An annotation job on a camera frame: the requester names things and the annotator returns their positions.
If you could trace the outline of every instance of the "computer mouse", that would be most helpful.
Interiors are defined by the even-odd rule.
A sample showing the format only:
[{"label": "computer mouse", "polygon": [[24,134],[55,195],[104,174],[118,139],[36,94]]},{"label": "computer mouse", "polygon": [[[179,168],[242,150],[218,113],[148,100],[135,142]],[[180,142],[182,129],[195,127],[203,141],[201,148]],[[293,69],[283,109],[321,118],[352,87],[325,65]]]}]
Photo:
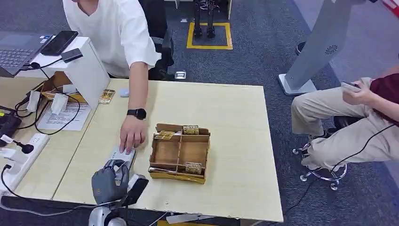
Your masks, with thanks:
[{"label": "computer mouse", "polygon": [[119,90],[120,97],[129,97],[129,88],[121,88]]}]

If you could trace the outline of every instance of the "white box on desk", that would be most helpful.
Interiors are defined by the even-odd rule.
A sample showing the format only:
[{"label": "white box on desk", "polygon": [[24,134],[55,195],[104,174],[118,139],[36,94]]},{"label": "white box on desk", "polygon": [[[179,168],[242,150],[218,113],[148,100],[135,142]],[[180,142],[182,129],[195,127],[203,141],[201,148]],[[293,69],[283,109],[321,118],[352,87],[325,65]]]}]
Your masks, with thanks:
[{"label": "white box on desk", "polygon": [[[82,52],[83,57],[74,61],[65,63],[60,61],[49,67],[44,68],[48,76],[53,76],[56,71],[62,71],[75,85],[76,89],[82,94],[92,109],[98,105],[98,99],[107,88],[110,77],[101,62],[93,44],[88,37],[76,37],[72,43],[64,50],[78,48]],[[50,64],[61,58],[61,56],[44,56],[39,53],[32,62],[36,62],[41,66]],[[16,77],[38,77],[46,76],[40,70],[21,71]]]}]

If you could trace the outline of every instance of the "maroon shirt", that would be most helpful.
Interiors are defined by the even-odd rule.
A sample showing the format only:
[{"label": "maroon shirt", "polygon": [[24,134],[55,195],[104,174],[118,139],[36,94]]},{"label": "maroon shirt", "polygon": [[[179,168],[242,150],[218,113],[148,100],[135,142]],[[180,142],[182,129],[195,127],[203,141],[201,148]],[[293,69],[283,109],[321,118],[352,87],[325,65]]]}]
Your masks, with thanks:
[{"label": "maroon shirt", "polygon": [[[384,99],[399,104],[399,73],[391,74],[372,81],[370,90]],[[399,126],[399,122],[391,119],[376,109],[374,109],[374,111],[376,111],[383,119]]]}]

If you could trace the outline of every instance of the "gold card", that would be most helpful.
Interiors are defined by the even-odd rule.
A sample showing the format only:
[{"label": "gold card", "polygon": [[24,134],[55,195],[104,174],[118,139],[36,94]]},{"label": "gold card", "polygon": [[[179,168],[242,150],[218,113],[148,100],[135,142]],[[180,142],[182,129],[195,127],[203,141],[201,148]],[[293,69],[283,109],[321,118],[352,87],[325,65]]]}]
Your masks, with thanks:
[{"label": "gold card", "polygon": [[158,135],[155,136],[155,139],[170,140],[174,134],[175,132],[162,130]]},{"label": "gold card", "polygon": [[115,95],[115,91],[112,89],[105,89],[103,94],[101,95],[98,103],[101,105],[107,105],[111,102],[113,95]]}]

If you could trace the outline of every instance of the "smartphone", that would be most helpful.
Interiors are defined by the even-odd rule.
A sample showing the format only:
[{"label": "smartphone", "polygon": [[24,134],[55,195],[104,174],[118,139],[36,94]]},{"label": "smartphone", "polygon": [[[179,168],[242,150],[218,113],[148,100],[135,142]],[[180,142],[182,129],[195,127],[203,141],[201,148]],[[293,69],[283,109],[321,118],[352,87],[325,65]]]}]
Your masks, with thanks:
[{"label": "smartphone", "polygon": [[341,82],[341,87],[343,89],[346,89],[346,90],[352,91],[352,92],[356,92],[356,93],[361,91],[361,88],[358,85],[350,83],[350,82],[345,82],[345,81]]},{"label": "smartphone", "polygon": [[78,32],[61,31],[42,50],[45,56],[59,56],[68,45],[78,36]]},{"label": "smartphone", "polygon": [[356,88],[359,88],[359,89],[360,89],[360,87],[359,87],[357,84],[353,84],[353,83],[350,83],[350,82],[345,82],[345,81],[343,81],[342,83],[345,83],[345,84],[347,84],[347,85],[354,86],[354,87],[356,87]]}]

